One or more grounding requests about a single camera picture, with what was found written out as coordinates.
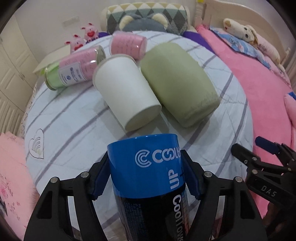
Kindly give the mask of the blue black CoolTowel can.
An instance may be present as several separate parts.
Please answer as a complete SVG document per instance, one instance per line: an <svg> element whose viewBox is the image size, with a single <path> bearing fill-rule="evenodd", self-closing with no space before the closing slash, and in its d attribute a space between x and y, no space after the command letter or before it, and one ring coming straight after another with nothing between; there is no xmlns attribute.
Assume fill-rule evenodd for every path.
<svg viewBox="0 0 296 241"><path fill-rule="evenodd" d="M177 135L128 138L107 147L119 217L128 240L184 240L188 199Z"/></svg>

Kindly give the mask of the green matte cup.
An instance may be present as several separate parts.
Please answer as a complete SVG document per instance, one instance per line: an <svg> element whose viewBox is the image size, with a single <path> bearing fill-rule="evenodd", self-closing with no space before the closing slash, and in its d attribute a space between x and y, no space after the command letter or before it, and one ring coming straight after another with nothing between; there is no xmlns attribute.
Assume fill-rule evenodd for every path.
<svg viewBox="0 0 296 241"><path fill-rule="evenodd" d="M176 43L146 52L140 70L160 103L188 128L215 111L220 98L198 62Z"/></svg>

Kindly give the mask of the white paper cup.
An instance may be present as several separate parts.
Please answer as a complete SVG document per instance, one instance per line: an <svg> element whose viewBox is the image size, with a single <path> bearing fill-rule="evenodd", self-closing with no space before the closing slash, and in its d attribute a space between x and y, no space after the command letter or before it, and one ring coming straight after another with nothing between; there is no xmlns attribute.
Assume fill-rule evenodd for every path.
<svg viewBox="0 0 296 241"><path fill-rule="evenodd" d="M147 125L162 110L162 105L131 56L115 54L104 59L96 67L92 81L128 132Z"/></svg>

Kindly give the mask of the pink quilt on left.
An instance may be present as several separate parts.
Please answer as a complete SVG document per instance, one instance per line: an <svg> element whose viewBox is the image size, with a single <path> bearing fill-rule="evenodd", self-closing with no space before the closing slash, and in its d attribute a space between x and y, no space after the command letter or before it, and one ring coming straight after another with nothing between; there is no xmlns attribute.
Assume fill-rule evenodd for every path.
<svg viewBox="0 0 296 241"><path fill-rule="evenodd" d="M24 140L10 132L1 133L1 217L20 240L38 199L26 165Z"/></svg>

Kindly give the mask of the pink plush with blue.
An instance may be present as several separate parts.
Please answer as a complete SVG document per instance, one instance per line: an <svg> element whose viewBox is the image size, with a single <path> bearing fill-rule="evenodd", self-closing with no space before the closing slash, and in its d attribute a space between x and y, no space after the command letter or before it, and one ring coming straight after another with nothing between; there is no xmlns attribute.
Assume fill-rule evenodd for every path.
<svg viewBox="0 0 296 241"><path fill-rule="evenodd" d="M288 117L292 123L292 126L296 127L296 100L295 93L290 92L284 96L285 109L287 111Z"/></svg>

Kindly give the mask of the pink bed blanket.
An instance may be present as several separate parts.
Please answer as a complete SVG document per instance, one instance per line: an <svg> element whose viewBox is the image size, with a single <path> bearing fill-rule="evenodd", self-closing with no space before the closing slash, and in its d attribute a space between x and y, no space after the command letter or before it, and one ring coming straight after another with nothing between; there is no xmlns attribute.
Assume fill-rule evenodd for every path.
<svg viewBox="0 0 296 241"><path fill-rule="evenodd" d="M246 167L231 154L241 144L262 161L278 165L278 158L255 145L256 137L292 144L293 127L284 97L291 88L259 61L232 50L204 26L198 33L211 46L204 70L221 98L219 107L196 130L198 161L223 178L246 177Z"/></svg>

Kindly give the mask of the striped round table cloth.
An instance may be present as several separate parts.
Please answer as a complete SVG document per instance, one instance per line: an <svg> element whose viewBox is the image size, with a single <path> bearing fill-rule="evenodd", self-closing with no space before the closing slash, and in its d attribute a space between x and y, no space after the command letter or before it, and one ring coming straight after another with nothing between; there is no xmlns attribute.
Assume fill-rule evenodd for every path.
<svg viewBox="0 0 296 241"><path fill-rule="evenodd" d="M225 240L243 239L257 214L234 144L253 148L245 92L204 46L137 31L140 62L109 54L90 81L82 68L43 85L26 125L26 163L40 194L26 240L209 240L219 204Z"/></svg>

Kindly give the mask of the blue cartoon pillow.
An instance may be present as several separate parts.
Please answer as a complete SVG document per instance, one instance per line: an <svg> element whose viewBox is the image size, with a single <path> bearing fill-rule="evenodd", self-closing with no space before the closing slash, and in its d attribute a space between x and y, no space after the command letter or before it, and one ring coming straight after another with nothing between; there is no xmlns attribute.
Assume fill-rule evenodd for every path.
<svg viewBox="0 0 296 241"><path fill-rule="evenodd" d="M257 59L262 65L270 69L270 64L266 60L263 53L261 53L258 49L254 48L249 43L227 33L222 28L210 26L209 29L213 33L215 33L222 41L224 41L229 47L231 47L235 52L239 52L254 59Z"/></svg>

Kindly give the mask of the white dog plush toy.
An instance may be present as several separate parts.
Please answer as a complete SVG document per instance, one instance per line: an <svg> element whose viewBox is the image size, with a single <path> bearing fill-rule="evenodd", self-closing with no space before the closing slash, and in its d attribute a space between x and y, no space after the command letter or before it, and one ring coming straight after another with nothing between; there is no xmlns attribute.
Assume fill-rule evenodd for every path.
<svg viewBox="0 0 296 241"><path fill-rule="evenodd" d="M284 67L280 63L280 54L277 49L258 34L252 26L242 25L229 18L223 20L223 26L226 32L234 35L238 39L244 40L254 48L259 49L259 51L268 56L282 72L285 72Z"/></svg>

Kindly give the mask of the purple cushion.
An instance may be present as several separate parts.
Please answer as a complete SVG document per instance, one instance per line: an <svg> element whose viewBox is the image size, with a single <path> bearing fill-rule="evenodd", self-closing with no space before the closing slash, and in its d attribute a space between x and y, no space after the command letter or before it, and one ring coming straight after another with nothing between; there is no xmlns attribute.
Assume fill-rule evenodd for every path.
<svg viewBox="0 0 296 241"><path fill-rule="evenodd" d="M207 50L215 53L211 46L207 43L207 41L199 34L191 31L185 31L182 35L184 38L190 39L201 46L205 47Z"/></svg>

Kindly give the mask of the cream wooden headboard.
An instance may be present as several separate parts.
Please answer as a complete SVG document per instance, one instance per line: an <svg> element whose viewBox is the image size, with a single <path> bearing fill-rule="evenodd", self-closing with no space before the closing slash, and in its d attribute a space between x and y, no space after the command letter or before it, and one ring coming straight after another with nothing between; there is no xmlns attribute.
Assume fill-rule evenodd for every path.
<svg viewBox="0 0 296 241"><path fill-rule="evenodd" d="M251 25L279 52L281 65L288 66L290 47L284 47L283 36L260 13L238 3L228 1L196 1L194 27L199 25L223 27L224 18L233 19L243 25Z"/></svg>

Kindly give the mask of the cream wardrobe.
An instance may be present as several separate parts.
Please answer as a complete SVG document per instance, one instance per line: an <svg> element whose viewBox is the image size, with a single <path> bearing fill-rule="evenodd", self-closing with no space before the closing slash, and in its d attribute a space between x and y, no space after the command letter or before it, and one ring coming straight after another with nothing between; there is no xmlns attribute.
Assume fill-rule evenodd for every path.
<svg viewBox="0 0 296 241"><path fill-rule="evenodd" d="M36 91L38 61L13 15L1 32L1 132L25 135L28 104Z"/></svg>

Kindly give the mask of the pink green labelled can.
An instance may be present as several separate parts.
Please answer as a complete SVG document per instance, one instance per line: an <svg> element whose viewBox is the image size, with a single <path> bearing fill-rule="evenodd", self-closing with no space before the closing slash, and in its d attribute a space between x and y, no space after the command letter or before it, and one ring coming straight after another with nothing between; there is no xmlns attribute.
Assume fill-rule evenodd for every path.
<svg viewBox="0 0 296 241"><path fill-rule="evenodd" d="M45 68L45 84L50 90L58 90L90 81L97 65L105 58L105 51L100 45L72 53Z"/></svg>

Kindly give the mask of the triangle pattern pillow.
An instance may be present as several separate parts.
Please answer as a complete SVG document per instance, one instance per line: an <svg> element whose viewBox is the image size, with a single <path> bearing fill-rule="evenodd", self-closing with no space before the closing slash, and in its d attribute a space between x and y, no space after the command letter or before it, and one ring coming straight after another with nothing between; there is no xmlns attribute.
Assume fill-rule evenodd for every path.
<svg viewBox="0 0 296 241"><path fill-rule="evenodd" d="M190 12L181 4L137 2L112 5L101 14L101 28L115 31L158 31L182 35L189 30Z"/></svg>

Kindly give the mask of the grey bear plush cushion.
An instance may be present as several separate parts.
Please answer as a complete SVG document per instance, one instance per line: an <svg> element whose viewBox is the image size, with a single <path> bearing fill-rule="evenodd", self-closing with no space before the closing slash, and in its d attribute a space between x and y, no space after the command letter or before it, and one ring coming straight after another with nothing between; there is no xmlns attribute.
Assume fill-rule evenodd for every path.
<svg viewBox="0 0 296 241"><path fill-rule="evenodd" d="M156 31L167 32L170 23L162 13L151 14L146 17L140 15L125 15L119 22L119 30L123 32Z"/></svg>

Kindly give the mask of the small pink can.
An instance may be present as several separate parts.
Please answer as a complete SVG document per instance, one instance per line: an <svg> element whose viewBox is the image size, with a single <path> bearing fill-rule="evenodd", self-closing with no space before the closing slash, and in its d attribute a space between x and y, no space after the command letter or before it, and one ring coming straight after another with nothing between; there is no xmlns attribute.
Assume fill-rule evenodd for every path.
<svg viewBox="0 0 296 241"><path fill-rule="evenodd" d="M112 35L110 42L110 53L126 54L134 60L141 60L147 49L147 38L131 33L117 31Z"/></svg>

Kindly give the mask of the pink pig plush front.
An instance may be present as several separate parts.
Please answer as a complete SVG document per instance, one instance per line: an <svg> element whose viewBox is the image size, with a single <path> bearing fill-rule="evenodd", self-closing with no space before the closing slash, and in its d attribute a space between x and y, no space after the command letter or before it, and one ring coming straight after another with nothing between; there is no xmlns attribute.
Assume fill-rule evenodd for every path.
<svg viewBox="0 0 296 241"><path fill-rule="evenodd" d="M69 45L70 53L73 53L85 45L85 40L81 38L79 35L74 34L72 40L66 41L65 45Z"/></svg>

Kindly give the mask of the pink pig plush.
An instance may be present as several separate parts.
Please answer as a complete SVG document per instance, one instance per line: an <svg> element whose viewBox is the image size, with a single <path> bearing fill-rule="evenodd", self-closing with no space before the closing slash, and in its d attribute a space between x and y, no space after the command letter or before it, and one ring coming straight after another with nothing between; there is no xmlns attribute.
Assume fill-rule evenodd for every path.
<svg viewBox="0 0 296 241"><path fill-rule="evenodd" d="M85 40L81 38L79 35L74 34L72 40L66 41L65 45L69 45L70 53L73 53L85 45Z"/></svg>
<svg viewBox="0 0 296 241"><path fill-rule="evenodd" d="M88 23L86 27L81 27L81 30L84 30L84 39L87 43L99 38L99 31L92 23Z"/></svg>

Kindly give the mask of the pink pig plush rear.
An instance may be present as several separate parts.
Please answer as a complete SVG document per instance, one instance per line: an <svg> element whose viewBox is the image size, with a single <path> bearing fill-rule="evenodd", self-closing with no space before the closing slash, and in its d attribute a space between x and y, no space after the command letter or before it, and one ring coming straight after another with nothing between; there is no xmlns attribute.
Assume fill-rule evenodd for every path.
<svg viewBox="0 0 296 241"><path fill-rule="evenodd" d="M99 31L92 23L88 23L86 27L81 27L81 30L84 30L84 39L87 43L99 38Z"/></svg>

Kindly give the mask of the wall socket panel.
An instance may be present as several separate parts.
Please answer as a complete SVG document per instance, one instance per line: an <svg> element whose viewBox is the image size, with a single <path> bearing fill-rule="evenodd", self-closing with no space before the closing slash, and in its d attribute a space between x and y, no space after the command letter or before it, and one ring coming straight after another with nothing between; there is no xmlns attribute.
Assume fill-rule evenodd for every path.
<svg viewBox="0 0 296 241"><path fill-rule="evenodd" d="M76 23L79 23L79 22L80 22L79 16L74 16L74 17L72 17L70 19L67 19L67 20L63 21L62 26L64 28L67 28L67 27L69 27L71 25L75 25Z"/></svg>

